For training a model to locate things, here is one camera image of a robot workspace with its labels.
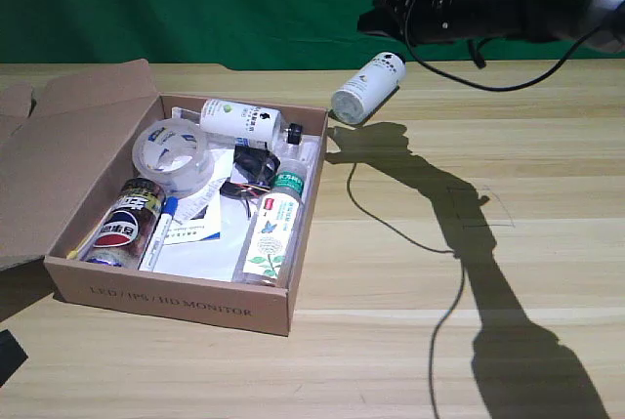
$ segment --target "green backdrop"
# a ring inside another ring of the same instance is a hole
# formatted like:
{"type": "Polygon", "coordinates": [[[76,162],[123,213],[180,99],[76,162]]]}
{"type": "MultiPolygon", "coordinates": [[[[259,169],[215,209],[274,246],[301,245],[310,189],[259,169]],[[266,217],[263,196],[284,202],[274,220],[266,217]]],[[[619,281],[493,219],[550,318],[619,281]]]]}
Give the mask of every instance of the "green backdrop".
{"type": "MultiPolygon", "coordinates": [[[[357,68],[398,42],[358,34],[371,0],[0,0],[0,62],[222,63],[233,69],[357,68]]],[[[487,59],[558,58],[569,43],[495,41],[487,59]]],[[[424,46],[467,59],[464,43],[424,46]]],[[[582,49],[577,58],[603,55],[582,49]]]]}

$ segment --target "cardboard box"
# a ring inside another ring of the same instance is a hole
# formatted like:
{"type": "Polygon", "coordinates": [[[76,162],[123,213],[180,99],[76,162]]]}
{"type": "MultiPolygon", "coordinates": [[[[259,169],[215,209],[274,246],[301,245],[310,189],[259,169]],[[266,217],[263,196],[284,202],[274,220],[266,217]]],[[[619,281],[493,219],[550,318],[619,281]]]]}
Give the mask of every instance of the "cardboard box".
{"type": "Polygon", "coordinates": [[[257,287],[64,258],[136,175],[131,150],[141,131],[173,106],[200,111],[206,98],[160,95],[143,60],[55,79],[31,114],[30,93],[18,86],[0,97],[0,266],[43,256],[73,304],[288,334],[325,152],[326,110],[254,104],[278,108],[321,137],[291,271],[280,274],[276,287],[257,287]]]}

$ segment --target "box lid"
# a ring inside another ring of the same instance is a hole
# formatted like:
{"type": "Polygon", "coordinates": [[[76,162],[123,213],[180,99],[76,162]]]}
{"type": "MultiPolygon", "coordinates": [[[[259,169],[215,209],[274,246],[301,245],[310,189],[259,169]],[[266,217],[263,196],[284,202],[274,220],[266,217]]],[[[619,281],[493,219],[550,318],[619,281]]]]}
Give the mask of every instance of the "box lid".
{"type": "Polygon", "coordinates": [[[132,167],[142,122],[162,117],[145,60],[54,79],[27,118],[26,92],[0,98],[10,130],[0,148],[0,269],[48,254],[120,149],[132,167]]]}
{"type": "Polygon", "coordinates": [[[20,83],[0,92],[0,147],[28,118],[32,106],[32,87],[20,83]]]}

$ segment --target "white bottle with black logo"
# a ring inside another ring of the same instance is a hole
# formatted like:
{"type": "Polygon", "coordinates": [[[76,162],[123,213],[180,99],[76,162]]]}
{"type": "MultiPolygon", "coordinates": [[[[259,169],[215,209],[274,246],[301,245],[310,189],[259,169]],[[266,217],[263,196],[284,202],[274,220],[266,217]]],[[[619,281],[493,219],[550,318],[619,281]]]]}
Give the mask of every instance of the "white bottle with black logo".
{"type": "Polygon", "coordinates": [[[237,146],[274,150],[286,121],[279,110],[219,99],[206,101],[199,119],[203,131],[233,138],[237,146]]]}
{"type": "Polygon", "coordinates": [[[380,53],[332,96],[332,111],[347,124],[359,124],[399,85],[406,74],[403,58],[380,53]]]}
{"type": "Polygon", "coordinates": [[[291,268],[308,172],[299,158],[300,141],[301,129],[278,148],[280,166],[252,219],[232,282],[276,285],[279,274],[291,268]]]}

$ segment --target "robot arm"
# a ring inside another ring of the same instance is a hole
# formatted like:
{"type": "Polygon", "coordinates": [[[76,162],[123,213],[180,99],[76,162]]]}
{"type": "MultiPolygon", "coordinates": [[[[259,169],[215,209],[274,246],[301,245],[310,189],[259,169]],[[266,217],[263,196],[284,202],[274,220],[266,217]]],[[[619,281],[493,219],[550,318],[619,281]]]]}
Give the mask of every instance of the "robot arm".
{"type": "Polygon", "coordinates": [[[506,38],[544,43],[577,40],[597,51],[625,50],[625,0],[374,0],[358,31],[411,45],[506,38]]]}

